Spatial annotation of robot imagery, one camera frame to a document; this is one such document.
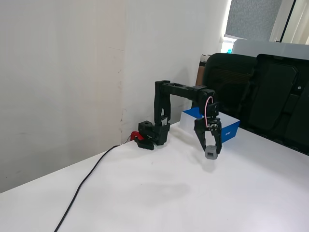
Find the robotic arm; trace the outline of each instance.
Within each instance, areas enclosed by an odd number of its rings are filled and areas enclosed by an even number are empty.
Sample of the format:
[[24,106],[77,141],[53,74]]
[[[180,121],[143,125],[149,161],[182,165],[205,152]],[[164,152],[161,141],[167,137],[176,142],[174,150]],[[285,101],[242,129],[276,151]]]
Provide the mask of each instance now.
[[[176,95],[187,98],[198,104],[199,113],[204,115],[206,102],[210,97],[212,103],[207,104],[207,118],[199,118],[195,120],[195,133],[201,143],[205,156],[208,159],[215,160],[222,148],[221,140],[221,122],[217,118],[219,112],[215,100],[215,92],[207,89],[205,86],[188,87],[170,81],[157,81],[155,83],[154,98],[154,124],[149,121],[139,123],[139,131],[135,131],[131,135],[131,140],[135,140],[138,146],[149,150],[154,149],[154,143],[163,145],[168,138],[170,128],[170,95]],[[216,145],[206,145],[205,132],[211,131],[214,136]]]

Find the black office chair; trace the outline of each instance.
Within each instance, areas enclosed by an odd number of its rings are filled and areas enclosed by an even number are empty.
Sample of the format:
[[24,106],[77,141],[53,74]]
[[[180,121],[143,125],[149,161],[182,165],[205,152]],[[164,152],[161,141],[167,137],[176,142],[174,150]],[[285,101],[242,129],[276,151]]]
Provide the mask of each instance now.
[[240,102],[253,74],[256,58],[217,53],[206,62],[203,85],[216,91],[220,111],[239,119]]

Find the white tabletop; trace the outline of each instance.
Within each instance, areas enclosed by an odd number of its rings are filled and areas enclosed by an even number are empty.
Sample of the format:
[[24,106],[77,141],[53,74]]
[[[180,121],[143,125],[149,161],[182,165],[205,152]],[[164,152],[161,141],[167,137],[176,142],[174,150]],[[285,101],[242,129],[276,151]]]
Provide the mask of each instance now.
[[[0,194],[0,231],[54,231],[98,158]],[[111,151],[59,231],[308,232],[308,210],[306,155],[239,129],[207,160],[174,125],[154,151],[134,142]]]

